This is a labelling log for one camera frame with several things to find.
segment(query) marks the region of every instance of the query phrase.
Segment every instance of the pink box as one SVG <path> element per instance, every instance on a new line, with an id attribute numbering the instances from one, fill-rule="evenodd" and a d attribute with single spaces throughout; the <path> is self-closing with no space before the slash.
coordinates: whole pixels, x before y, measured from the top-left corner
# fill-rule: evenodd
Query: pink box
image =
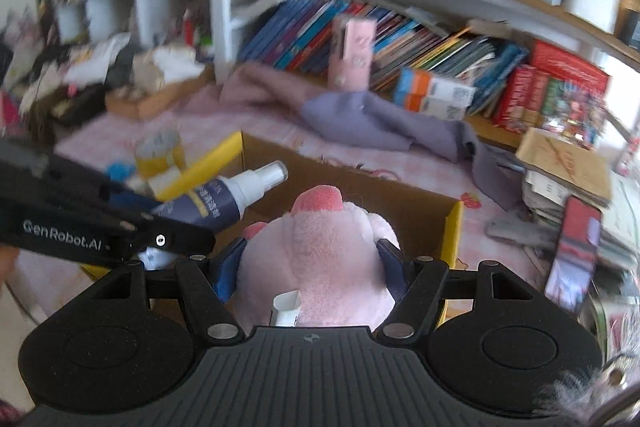
<path id="1" fill-rule="evenodd" d="M 329 58 L 329 89 L 366 91 L 373 62 L 376 21 L 354 16 L 334 19 Z"/>

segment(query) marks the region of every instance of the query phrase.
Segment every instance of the phone screen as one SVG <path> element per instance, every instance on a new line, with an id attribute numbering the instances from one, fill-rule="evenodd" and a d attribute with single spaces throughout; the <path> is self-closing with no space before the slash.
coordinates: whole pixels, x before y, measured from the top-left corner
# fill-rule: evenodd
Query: phone screen
<path id="1" fill-rule="evenodd" d="M 580 312 L 589 291 L 601 227 L 600 210 L 574 196 L 567 199 L 545 295 L 574 315 Z"/>

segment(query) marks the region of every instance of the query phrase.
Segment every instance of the stuffed animal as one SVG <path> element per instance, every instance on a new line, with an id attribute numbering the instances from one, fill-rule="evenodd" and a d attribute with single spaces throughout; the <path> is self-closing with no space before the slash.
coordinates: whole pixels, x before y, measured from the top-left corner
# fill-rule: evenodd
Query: stuffed animal
<path id="1" fill-rule="evenodd" d="M 335 187 L 304 192 L 290 213 L 247 227 L 244 237 L 233 308 L 246 333 L 268 325 L 274 297 L 294 290 L 302 300 L 297 327 L 375 330 L 394 307 L 376 242 L 397 247 L 396 234 Z"/>

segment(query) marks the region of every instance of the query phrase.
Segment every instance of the gray fabric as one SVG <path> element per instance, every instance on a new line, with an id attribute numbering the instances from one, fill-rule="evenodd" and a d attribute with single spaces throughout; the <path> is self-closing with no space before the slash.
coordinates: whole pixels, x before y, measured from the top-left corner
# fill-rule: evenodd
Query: gray fabric
<path id="1" fill-rule="evenodd" d="M 505 175 L 466 122 L 409 112 L 371 92 L 326 92 L 300 115 L 327 140 L 392 151 L 418 145 L 453 163 L 470 161 L 476 187 L 489 198 L 505 210 L 522 201 L 520 182 Z"/>

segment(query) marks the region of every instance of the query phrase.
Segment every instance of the brown notebook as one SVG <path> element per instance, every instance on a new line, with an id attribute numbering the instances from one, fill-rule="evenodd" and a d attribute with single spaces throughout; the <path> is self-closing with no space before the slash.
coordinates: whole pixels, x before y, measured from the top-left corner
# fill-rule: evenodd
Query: brown notebook
<path id="1" fill-rule="evenodd" d="M 598 206 L 609 206 L 609 165 L 596 153 L 538 129 L 529 129 L 516 156 L 530 170 L 544 174 Z"/>

